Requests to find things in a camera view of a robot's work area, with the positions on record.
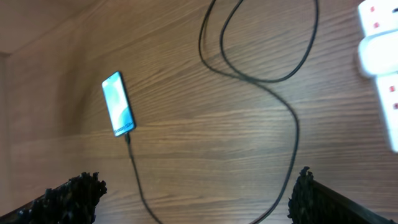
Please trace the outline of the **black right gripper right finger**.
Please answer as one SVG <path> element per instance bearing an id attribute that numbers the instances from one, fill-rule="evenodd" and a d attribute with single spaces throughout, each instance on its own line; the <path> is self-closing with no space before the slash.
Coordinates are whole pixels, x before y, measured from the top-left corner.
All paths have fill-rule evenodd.
<path id="1" fill-rule="evenodd" d="M 304 167 L 288 202 L 293 224 L 395 224 L 314 179 Z"/>

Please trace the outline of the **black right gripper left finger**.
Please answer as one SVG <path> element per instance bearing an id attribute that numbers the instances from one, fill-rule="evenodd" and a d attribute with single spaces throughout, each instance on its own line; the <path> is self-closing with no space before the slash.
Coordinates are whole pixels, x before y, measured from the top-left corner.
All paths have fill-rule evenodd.
<path id="1" fill-rule="evenodd" d="M 107 193 L 98 173 L 81 173 L 39 198 L 1 217 L 1 224 L 92 224 L 100 198 Z"/>

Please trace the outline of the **Galaxy S24+ smartphone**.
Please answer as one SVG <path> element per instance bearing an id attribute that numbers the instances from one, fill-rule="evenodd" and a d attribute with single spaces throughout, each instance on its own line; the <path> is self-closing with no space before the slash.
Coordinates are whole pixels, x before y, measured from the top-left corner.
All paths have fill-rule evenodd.
<path id="1" fill-rule="evenodd" d="M 120 71 L 114 72 L 101 84 L 115 137 L 122 136 L 136 128 L 131 105 Z"/>

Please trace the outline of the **white charger plug adapter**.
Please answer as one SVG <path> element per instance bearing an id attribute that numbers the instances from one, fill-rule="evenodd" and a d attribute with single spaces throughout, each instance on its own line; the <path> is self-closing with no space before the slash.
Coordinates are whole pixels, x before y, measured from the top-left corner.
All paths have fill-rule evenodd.
<path id="1" fill-rule="evenodd" d="M 358 64 L 368 78 L 397 73 L 397 30 L 365 37 L 358 45 Z"/>

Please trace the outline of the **white power strip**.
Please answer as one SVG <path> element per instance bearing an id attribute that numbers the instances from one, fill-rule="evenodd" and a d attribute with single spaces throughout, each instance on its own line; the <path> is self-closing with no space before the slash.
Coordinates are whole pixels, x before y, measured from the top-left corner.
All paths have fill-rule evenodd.
<path id="1" fill-rule="evenodd" d="M 364 38 L 397 30 L 397 0 L 365 0 L 358 6 Z M 379 98 L 389 147 L 397 152 L 397 73 L 370 78 Z"/>

